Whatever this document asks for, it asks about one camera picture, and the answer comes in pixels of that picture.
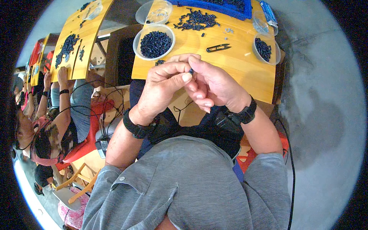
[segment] gray pants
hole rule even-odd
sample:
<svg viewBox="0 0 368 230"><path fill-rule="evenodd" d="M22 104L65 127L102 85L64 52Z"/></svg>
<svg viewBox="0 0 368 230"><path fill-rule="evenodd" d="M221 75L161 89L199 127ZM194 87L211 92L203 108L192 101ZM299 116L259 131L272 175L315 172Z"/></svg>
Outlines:
<svg viewBox="0 0 368 230"><path fill-rule="evenodd" d="M85 106L71 108L70 116L77 128L78 143L83 142L89 133L89 116L91 114L91 96L93 93L93 86L87 84L85 79L78 79L74 83L73 93L70 97L70 106ZM53 108L60 106L59 89L51 89L51 103Z"/></svg>

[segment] black watch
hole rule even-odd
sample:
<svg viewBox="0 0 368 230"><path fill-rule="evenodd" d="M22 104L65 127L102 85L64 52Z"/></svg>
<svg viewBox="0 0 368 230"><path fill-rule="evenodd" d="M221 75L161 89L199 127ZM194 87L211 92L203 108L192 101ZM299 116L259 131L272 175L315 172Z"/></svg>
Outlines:
<svg viewBox="0 0 368 230"><path fill-rule="evenodd" d="M123 122L127 130L133 134L133 137L136 139L144 139L148 134L150 134L155 127L160 122L160 119L155 117L153 121L148 126L135 125L129 118L129 111L131 109L127 109L124 112Z"/></svg>
<svg viewBox="0 0 368 230"><path fill-rule="evenodd" d="M254 113L257 108L257 103L251 96L252 101L249 106L246 106L240 113L233 113L229 110L226 111L225 115L232 120L235 124L248 124L254 119Z"/></svg>

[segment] scissors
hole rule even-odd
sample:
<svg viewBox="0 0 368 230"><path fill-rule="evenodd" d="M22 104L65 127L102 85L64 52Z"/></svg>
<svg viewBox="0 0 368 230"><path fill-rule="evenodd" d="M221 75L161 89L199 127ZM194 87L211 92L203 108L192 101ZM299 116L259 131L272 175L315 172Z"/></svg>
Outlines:
<svg viewBox="0 0 368 230"><path fill-rule="evenodd" d="M230 44L227 43L227 44L221 44L221 45L217 45L217 46L208 47L206 49L206 51L208 53L211 53L211 52L215 52L215 51L226 50L228 48L231 48L231 46L228 46L228 45L230 45Z"/></svg>

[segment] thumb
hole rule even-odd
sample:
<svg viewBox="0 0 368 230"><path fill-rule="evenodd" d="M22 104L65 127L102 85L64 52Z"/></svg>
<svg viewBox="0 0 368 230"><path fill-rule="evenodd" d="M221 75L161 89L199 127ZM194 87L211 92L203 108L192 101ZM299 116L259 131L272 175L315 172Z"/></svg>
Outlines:
<svg viewBox="0 0 368 230"><path fill-rule="evenodd" d="M193 55L189 57L188 62L190 67L195 72L202 74L203 76L207 75L209 72L213 72L213 68L215 68L215 66L209 64L208 62L202 61Z"/></svg>
<svg viewBox="0 0 368 230"><path fill-rule="evenodd" d="M190 82L192 79L192 75L188 72L180 73L171 78L164 80L163 83L165 84L165 88L170 90L172 93L178 91L186 84Z"/></svg>

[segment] wrist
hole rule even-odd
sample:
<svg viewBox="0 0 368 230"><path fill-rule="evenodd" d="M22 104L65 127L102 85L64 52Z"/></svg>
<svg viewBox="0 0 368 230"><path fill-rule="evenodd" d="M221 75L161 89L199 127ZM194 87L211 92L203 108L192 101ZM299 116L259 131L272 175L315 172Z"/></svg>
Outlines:
<svg viewBox="0 0 368 230"><path fill-rule="evenodd" d="M247 91L244 90L244 92L242 92L239 97L226 105L226 107L229 109L230 112L240 113L245 107L249 107L251 101L252 97Z"/></svg>
<svg viewBox="0 0 368 230"><path fill-rule="evenodd" d="M129 119L135 125L148 126L154 119L155 116L147 115L144 110L142 110L139 105L135 105L129 111Z"/></svg>

